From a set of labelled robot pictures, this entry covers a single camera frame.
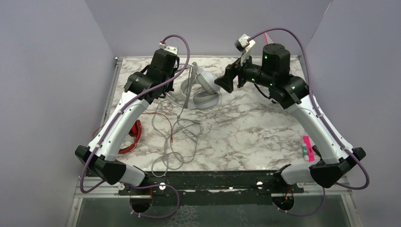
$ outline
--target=glass panel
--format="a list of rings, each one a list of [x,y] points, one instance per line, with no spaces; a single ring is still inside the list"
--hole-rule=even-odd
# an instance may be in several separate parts
[[[308,213],[321,202],[320,196],[296,197],[293,212]],[[166,214],[173,207],[156,207],[147,212]],[[226,227],[226,226],[325,226],[349,227],[348,216],[340,195],[327,196],[325,208],[310,217],[299,218],[278,212],[273,206],[182,206],[176,214],[166,219],[138,218],[131,215],[128,199],[83,199],[78,227],[91,226],[146,226],[146,227]]]

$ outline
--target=gray wall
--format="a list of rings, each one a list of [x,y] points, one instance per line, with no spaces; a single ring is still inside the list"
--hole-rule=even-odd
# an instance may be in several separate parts
[[[0,226],[64,226],[113,55],[83,0],[0,3]]]
[[[371,185],[355,192],[364,226],[401,217],[401,1],[335,0],[307,47],[315,95],[338,130],[367,152]],[[358,168],[349,175],[364,183]]]
[[[153,55],[158,42],[171,33],[184,36],[195,55],[238,55],[234,41],[282,26],[307,45],[331,0],[86,0],[116,56]],[[272,32],[292,53],[296,42]],[[255,54],[261,55],[259,37]]]

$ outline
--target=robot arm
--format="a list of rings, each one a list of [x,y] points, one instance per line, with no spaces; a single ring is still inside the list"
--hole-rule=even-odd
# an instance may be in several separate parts
[[[235,43],[243,55],[233,64],[226,67],[225,74],[216,79],[215,83],[228,93],[234,90],[233,81],[238,77],[238,88],[246,82],[268,87],[270,96],[284,109],[295,117],[315,142],[321,154],[321,160],[301,165],[286,165],[275,173],[275,177],[283,184],[300,182],[316,182],[320,186],[330,188],[356,162],[350,157],[330,134],[329,129],[322,123],[311,103],[309,87],[306,82],[289,73],[290,53],[280,44],[268,44],[263,48],[262,65],[252,63],[252,57],[245,49],[254,43],[244,41],[248,36],[243,35]],[[362,148],[354,148],[326,119],[341,142],[352,151],[358,160],[365,157]]]
[[[168,83],[145,94],[129,104],[124,112],[121,111],[121,107],[128,104],[143,90],[160,85],[172,78],[179,65],[177,54],[177,47],[160,44],[160,49],[155,51],[151,64],[141,72],[135,72],[129,76],[124,86],[122,97],[102,130],[88,146],[78,146],[75,150],[75,155],[84,165],[91,153],[96,151],[89,162],[88,168],[109,184],[121,182],[138,186],[145,178],[145,172],[139,168],[116,160],[118,151],[133,122],[152,104],[155,98],[172,91],[173,83]]]

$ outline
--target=screw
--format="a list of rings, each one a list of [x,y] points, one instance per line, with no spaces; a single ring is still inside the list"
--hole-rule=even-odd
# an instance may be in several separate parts
[[[258,189],[262,189],[263,182],[259,181],[258,183],[256,183],[256,185],[260,186],[260,187],[258,187]]]
[[[165,186],[159,186],[159,189],[160,189],[160,190],[164,190],[164,189],[166,189],[166,187],[165,187]]]
[[[118,185],[118,190],[124,190],[125,189],[125,185],[123,184],[123,183],[120,183],[119,185]]]

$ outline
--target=white marble tabletop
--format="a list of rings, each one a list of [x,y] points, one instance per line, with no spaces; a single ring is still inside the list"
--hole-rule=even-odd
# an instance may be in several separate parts
[[[210,71],[215,76],[224,73],[228,64],[237,57],[191,57],[190,63],[197,64]],[[112,110],[118,103],[123,92],[123,86],[129,75],[150,64],[151,57],[125,58],[118,78],[113,99]],[[254,63],[260,64],[260,58],[254,58]],[[304,78],[298,58],[291,58],[291,73]],[[178,88],[188,77],[188,72],[174,81]],[[302,126],[284,111],[279,104],[273,104],[262,97],[253,84],[247,83],[243,88],[236,88],[231,94],[222,90],[221,107],[218,106],[202,111],[185,109],[182,118],[201,120],[201,134],[198,150],[193,162],[184,164],[180,171],[202,170],[265,170],[279,169],[292,163],[305,162],[302,156],[302,137],[306,132]],[[146,110],[152,112],[160,104],[158,112],[169,117],[172,123],[181,108],[167,99],[158,99]],[[164,150],[165,139],[153,129],[152,114],[144,114],[139,119],[143,126],[142,137],[138,146],[132,152],[120,155],[118,160],[150,171],[153,161],[160,157]],[[156,116],[155,126],[165,135],[170,132],[170,124],[160,116]],[[185,137],[182,132],[173,135],[173,148],[188,160],[194,148],[194,142]],[[126,138],[122,147],[131,144],[132,138]],[[178,162],[170,161],[171,167]],[[155,170],[165,170],[162,163],[155,165]]]

